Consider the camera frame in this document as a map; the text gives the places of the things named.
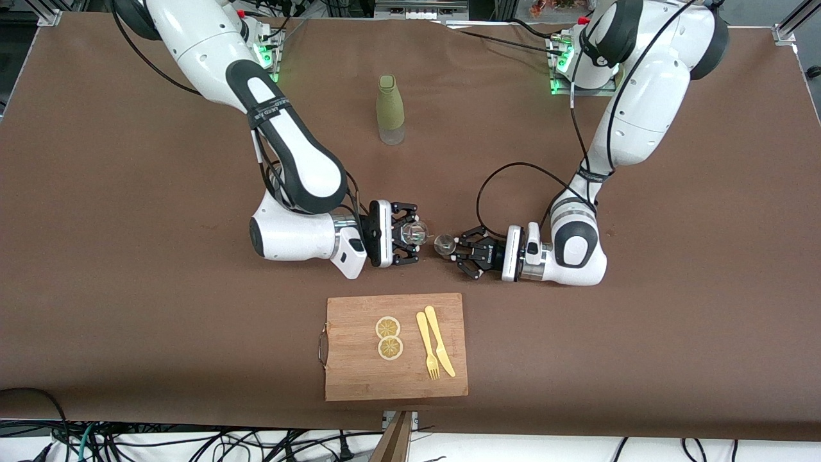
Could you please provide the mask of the yellow plastic knife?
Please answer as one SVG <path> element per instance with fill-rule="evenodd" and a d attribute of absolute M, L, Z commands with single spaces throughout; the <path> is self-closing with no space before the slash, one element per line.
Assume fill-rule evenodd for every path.
<path fill-rule="evenodd" d="M 441 334 L 441 330 L 439 328 L 439 319 L 437 319 L 437 314 L 433 306 L 425 307 L 425 314 L 427 316 L 428 324 L 431 330 L 433 330 L 434 337 L 437 342 L 437 347 L 435 349 L 437 358 L 439 359 L 440 365 L 444 368 L 445 372 L 450 376 L 455 376 L 455 369 L 452 366 L 451 360 L 448 355 L 448 351 L 446 351 L 443 337 Z"/>

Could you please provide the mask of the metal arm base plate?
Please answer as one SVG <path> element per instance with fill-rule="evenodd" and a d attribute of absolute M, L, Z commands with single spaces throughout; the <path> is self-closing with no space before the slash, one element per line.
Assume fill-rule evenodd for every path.
<path fill-rule="evenodd" d="M 551 51 L 558 51 L 558 55 L 548 55 L 548 69 L 552 94 L 563 96 L 613 96 L 620 82 L 620 65 L 613 68 L 595 68 L 596 76 L 606 75 L 608 80 L 597 87 L 580 87 L 579 83 L 590 83 L 591 79 L 585 76 L 580 79 L 581 70 L 575 71 L 579 63 L 578 52 L 575 49 L 571 30 L 562 30 L 551 34 L 545 39 L 546 47 Z"/>
<path fill-rule="evenodd" d="M 279 79 L 279 70 L 284 48 L 285 30 L 273 28 L 270 24 L 258 22 L 249 26 L 249 37 L 246 43 L 250 53 L 269 77 L 276 83 Z"/>

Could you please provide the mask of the wooden post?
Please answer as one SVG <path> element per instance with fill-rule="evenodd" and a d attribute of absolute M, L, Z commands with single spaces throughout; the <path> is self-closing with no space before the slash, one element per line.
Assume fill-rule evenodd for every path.
<path fill-rule="evenodd" d="M 407 462 L 412 433 L 407 412 L 399 411 L 399 415 L 382 433 L 368 462 Z"/>

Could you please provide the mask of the wooden cutting board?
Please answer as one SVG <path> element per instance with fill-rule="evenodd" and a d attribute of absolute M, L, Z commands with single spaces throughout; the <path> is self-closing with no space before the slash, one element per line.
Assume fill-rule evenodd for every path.
<path fill-rule="evenodd" d="M 431 380 L 416 314 L 433 306 L 455 376 L 439 363 L 438 380 Z M 375 323 L 392 316 L 401 324 L 403 354 L 379 357 Z M 437 342 L 429 327 L 435 357 Z M 464 312 L 460 293 L 337 296 L 326 301 L 325 398 L 329 402 L 365 400 L 427 400 L 468 395 Z"/>

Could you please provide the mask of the yellow plastic fork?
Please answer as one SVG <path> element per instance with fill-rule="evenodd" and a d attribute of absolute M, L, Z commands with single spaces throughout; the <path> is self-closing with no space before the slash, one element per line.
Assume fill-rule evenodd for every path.
<path fill-rule="evenodd" d="M 425 348 L 425 365 L 427 368 L 428 376 L 431 380 L 438 380 L 440 378 L 439 374 L 439 360 L 434 355 L 433 345 L 431 342 L 431 334 L 429 330 L 429 322 L 427 316 L 424 312 L 419 312 L 416 314 L 416 321 L 420 331 L 420 336 L 423 342 L 423 348 Z"/>

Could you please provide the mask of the green sleeved glass bottle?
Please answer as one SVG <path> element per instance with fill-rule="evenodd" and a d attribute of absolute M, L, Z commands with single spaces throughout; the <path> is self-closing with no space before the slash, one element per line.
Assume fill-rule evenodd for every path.
<path fill-rule="evenodd" d="M 376 102 L 379 137 L 388 146 L 401 143 L 405 137 L 405 113 L 398 82 L 393 75 L 381 75 Z"/>

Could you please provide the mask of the brown table cover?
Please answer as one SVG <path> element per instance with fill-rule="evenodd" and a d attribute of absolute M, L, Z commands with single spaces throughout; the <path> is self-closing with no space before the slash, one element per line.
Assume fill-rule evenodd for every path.
<path fill-rule="evenodd" d="M 740 28 L 599 196 L 598 286 L 471 281 L 426 249 L 347 280 L 258 257 L 246 117 L 153 73 L 102 13 L 38 31 L 0 123 L 0 389 L 67 417 L 377 428 L 325 401 L 331 296 L 460 293 L 468 395 L 437 432 L 821 440 L 821 124 Z"/>

